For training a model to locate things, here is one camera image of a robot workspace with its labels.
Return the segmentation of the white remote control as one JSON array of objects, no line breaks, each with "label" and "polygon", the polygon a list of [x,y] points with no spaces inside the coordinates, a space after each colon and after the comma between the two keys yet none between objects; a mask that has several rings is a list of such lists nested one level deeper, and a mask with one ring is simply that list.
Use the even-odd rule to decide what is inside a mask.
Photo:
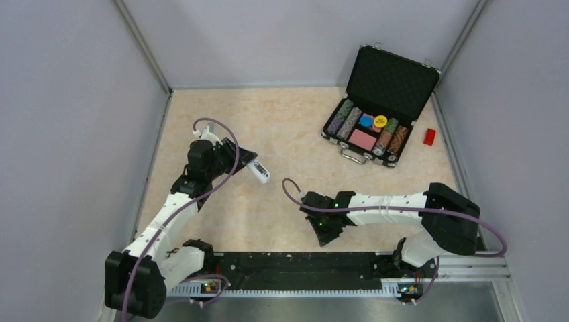
[{"label": "white remote control", "polygon": [[270,180],[270,172],[268,169],[257,159],[249,162],[246,168],[262,183],[266,184]]}]

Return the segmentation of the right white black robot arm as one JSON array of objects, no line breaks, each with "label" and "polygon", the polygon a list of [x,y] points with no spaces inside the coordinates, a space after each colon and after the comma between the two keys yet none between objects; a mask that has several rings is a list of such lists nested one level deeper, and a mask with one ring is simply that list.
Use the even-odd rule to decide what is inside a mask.
[{"label": "right white black robot arm", "polygon": [[415,226],[419,233],[403,238],[393,266],[412,276],[436,256],[472,256],[476,251],[480,207],[450,187],[434,182],[420,193],[372,196],[340,191],[334,198],[309,191],[301,200],[319,245],[337,239],[347,226],[394,224]]}]

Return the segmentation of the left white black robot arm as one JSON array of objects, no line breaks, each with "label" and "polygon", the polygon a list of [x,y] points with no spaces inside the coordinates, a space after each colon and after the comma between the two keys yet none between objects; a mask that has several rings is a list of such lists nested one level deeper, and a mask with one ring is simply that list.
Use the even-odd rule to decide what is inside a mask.
[{"label": "left white black robot arm", "polygon": [[211,244],[189,240],[178,250],[173,241],[203,207],[213,181],[243,168],[255,172],[258,154],[229,138],[192,142],[183,173],[145,230],[123,251],[105,260],[104,303],[110,309],[153,319],[169,291],[192,274],[207,277],[215,269]]}]

